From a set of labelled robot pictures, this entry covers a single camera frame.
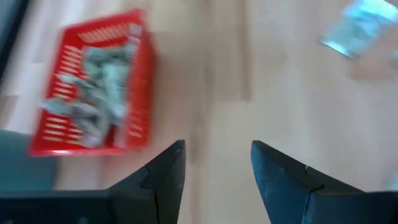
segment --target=red plastic crate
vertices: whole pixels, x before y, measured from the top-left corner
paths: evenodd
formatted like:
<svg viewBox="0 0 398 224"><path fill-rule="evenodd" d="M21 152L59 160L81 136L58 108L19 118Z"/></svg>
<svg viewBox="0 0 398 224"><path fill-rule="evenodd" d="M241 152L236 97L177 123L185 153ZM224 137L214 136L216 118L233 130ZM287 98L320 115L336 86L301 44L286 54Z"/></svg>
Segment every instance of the red plastic crate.
<svg viewBox="0 0 398 224"><path fill-rule="evenodd" d="M58 75L70 73L80 78L85 77L81 69L83 47L115 47L126 44L127 41L138 43L138 51L133 59L132 71L129 75L124 147L114 146L114 128L109 132L104 147L83 147L77 143L81 133L69 117L57 116L40 109L40 119L30 149L31 155L115 155L125 152L126 149L146 144L150 129L155 52L144 19L144 11L135 9L67 27L62 34L62 41L45 94L46 99L60 96L65 101L72 101L76 98L76 87L62 83Z"/></svg>

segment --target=basket slot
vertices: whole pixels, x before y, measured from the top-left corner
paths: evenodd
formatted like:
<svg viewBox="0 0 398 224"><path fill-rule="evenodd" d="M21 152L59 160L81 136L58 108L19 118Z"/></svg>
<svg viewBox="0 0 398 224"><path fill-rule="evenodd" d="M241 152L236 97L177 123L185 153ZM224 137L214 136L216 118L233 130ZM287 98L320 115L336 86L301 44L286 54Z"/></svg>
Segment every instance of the basket slot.
<svg viewBox="0 0 398 224"><path fill-rule="evenodd" d="M44 140L48 140L48 141L56 141L56 142L62 142L63 139L61 138L56 138L56 137L51 137L51 136L43 136Z"/></svg>
<svg viewBox="0 0 398 224"><path fill-rule="evenodd" d="M68 100L68 99L71 98L70 96L67 96L67 95L64 95L64 94L59 94L59 93L55 93L54 96L62 98L62 99L65 99L65 100Z"/></svg>
<svg viewBox="0 0 398 224"><path fill-rule="evenodd" d="M46 126L46 127L49 127L49 128L55 128L55 129L66 129L65 126L62 126L62 125L59 125L59 124L50 124L50 123L47 123L47 124L45 124L45 126Z"/></svg>
<svg viewBox="0 0 398 224"><path fill-rule="evenodd" d="M80 139L81 136L77 134L68 134L68 137L73 138L73 139Z"/></svg>
<svg viewBox="0 0 398 224"><path fill-rule="evenodd" d="M73 94L72 91L66 90L66 89L64 89L64 88L54 88L54 90L55 90L55 91L58 91L58 92L60 92L60 93Z"/></svg>
<svg viewBox="0 0 398 224"><path fill-rule="evenodd" d="M68 60L68 61L70 61L70 62L77 63L77 64L80 63L80 60L79 60L79 59L76 59L76 58L74 58L74 57L67 56L67 55L62 55L62 59Z"/></svg>
<svg viewBox="0 0 398 224"><path fill-rule="evenodd" d="M136 125L136 124L131 124L130 128L131 128L132 130L143 131L143 128L140 127L140 126L138 126L138 125Z"/></svg>
<svg viewBox="0 0 398 224"><path fill-rule="evenodd" d="M63 88L73 88L73 85L63 83L63 82L57 82L56 85L61 86Z"/></svg>
<svg viewBox="0 0 398 224"><path fill-rule="evenodd" d="M78 141L72 141L72 140L67 140L68 144L73 144L73 145L80 145L80 142Z"/></svg>
<svg viewBox="0 0 398 224"><path fill-rule="evenodd" d="M135 132L135 131L129 131L130 136L133 137L138 137L138 138L142 138L142 134Z"/></svg>
<svg viewBox="0 0 398 224"><path fill-rule="evenodd" d="M73 133L83 133L83 131L80 131L79 129L75 129L75 128L70 128L69 131L73 132Z"/></svg>
<svg viewBox="0 0 398 224"><path fill-rule="evenodd" d="M126 37L128 34L129 24L126 23L90 30L88 32L78 34L78 36L82 41L86 42L87 44L92 44L96 42L103 42L107 40Z"/></svg>
<svg viewBox="0 0 398 224"><path fill-rule="evenodd" d="M59 118L47 118L48 121L53 121L57 123L68 123L68 120L66 119L59 119Z"/></svg>
<svg viewBox="0 0 398 224"><path fill-rule="evenodd" d="M63 133L63 132L51 131L51 130L44 130L44 133L45 134L53 134L53 135L56 135L56 136L64 136L65 135L65 133Z"/></svg>
<svg viewBox="0 0 398 224"><path fill-rule="evenodd" d="M65 51L65 54L67 54L69 56L72 56L72 57L75 57L75 58L81 58L80 54L76 54L75 52L71 52L71 51L68 51L68 50Z"/></svg>
<svg viewBox="0 0 398 224"><path fill-rule="evenodd" d="M79 71L70 67L66 67L66 66L61 66L60 67L61 70L69 72L69 73L78 73Z"/></svg>
<svg viewBox="0 0 398 224"><path fill-rule="evenodd" d="M135 116L132 116L131 117L131 122L135 122L135 121L142 121L142 119L141 118L137 118Z"/></svg>
<svg viewBox="0 0 398 224"><path fill-rule="evenodd" d="M66 61L66 60L62 60L61 63L66 65L66 66L69 66L71 68L79 68L80 67L79 66L80 64L75 64L73 62L69 62L69 61Z"/></svg>
<svg viewBox="0 0 398 224"><path fill-rule="evenodd" d="M71 45L66 45L65 48L70 50L70 51L73 51L73 52L76 52L78 54L81 54L81 50L79 48L77 48L77 47L74 47L74 46L71 46Z"/></svg>

